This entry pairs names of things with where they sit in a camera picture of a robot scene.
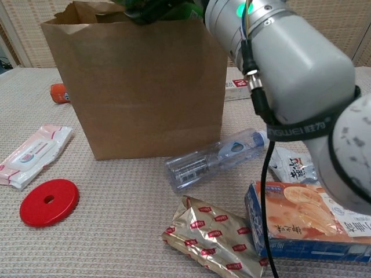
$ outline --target red disc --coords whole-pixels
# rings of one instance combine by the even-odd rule
[[[79,190],[68,180],[51,180],[36,187],[23,200],[19,213],[32,227],[54,225],[69,216],[79,200]]]

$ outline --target tablecloth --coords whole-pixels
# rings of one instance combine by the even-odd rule
[[[57,69],[16,68],[0,75],[0,160],[44,123],[74,129],[63,154],[24,191],[0,186],[1,277],[218,277],[160,238],[181,198],[166,181],[165,158],[96,161],[72,106],[50,98],[51,84],[59,82]],[[357,84],[371,92],[371,68],[357,68]],[[226,102],[222,136],[247,127],[264,128],[251,100]],[[301,143],[281,145],[305,151]],[[243,217],[244,194],[251,180],[260,179],[260,171],[257,159],[186,194]],[[22,200],[53,178],[77,184],[78,206],[55,226],[25,226],[19,217]],[[284,278],[371,275],[371,265],[353,262],[277,259],[276,264]],[[264,277],[272,277],[269,269]]]

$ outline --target gold foil wrapper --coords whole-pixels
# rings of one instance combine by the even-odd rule
[[[224,278],[261,278],[268,262],[258,256],[245,219],[188,196],[162,239]]]

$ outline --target brown paper bag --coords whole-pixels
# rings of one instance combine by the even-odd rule
[[[223,49],[199,20],[138,26],[122,12],[73,2],[41,24],[95,158],[175,156],[218,141]]]

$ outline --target red logo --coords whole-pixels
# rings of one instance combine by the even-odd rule
[[[206,255],[214,255],[216,253],[215,248],[212,249],[203,249],[201,251],[201,255],[206,256]]]
[[[245,251],[247,249],[245,244],[235,245],[232,248],[233,248],[233,251],[235,251],[235,252],[242,252],[242,251]]]
[[[236,87],[246,87],[248,85],[244,79],[233,80],[233,83]]]
[[[242,228],[238,229],[237,232],[238,232],[239,235],[245,235],[247,233],[251,233],[251,229],[248,228],[248,227],[242,227]]]
[[[199,229],[199,228],[201,228],[201,227],[203,227],[205,225],[206,224],[205,224],[205,222],[203,220],[198,220],[198,221],[193,222],[191,224],[191,229]]]
[[[211,207],[200,207],[198,210],[202,213],[209,213],[212,209]]]
[[[221,236],[221,235],[223,235],[221,233],[221,231],[211,231],[211,232],[208,233],[209,237],[218,237],[218,236]]]
[[[220,215],[220,216],[215,217],[214,220],[216,222],[223,222],[225,220],[228,220],[228,216],[227,215]]]
[[[168,228],[166,229],[166,233],[167,233],[167,234],[171,234],[171,233],[173,233],[173,232],[175,232],[175,227],[168,227]]]
[[[184,242],[185,246],[192,246],[192,245],[196,245],[198,244],[197,240],[196,239],[190,239],[190,240],[186,240]]]
[[[239,262],[239,263],[237,263],[237,264],[229,264],[229,265],[226,265],[226,268],[227,268],[228,270],[240,270],[240,269],[242,269],[242,265],[241,265],[241,263]]]
[[[269,262],[268,258],[263,258],[259,261],[261,266],[267,266],[268,262]]]

